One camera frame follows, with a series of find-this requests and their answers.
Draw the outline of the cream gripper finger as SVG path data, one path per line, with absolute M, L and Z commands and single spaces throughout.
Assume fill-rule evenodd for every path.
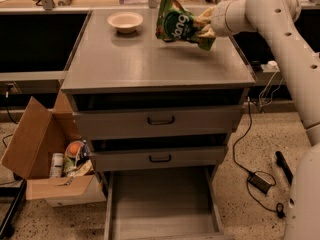
M 216 34 L 210 25 L 206 25 L 197 32 L 197 36 L 200 38 L 215 38 Z
M 196 27 L 203 28 L 206 25 L 210 24 L 214 10 L 215 10 L 214 6 L 207 8 L 205 11 L 203 11 L 200 15 L 198 15 L 195 18 L 194 25 Z

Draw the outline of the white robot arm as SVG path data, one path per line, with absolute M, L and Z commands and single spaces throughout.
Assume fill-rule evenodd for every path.
M 283 240 L 320 240 L 320 58 L 297 31 L 298 0 L 228 0 L 197 16 L 217 37 L 257 32 L 269 45 L 311 148 L 297 165 Z

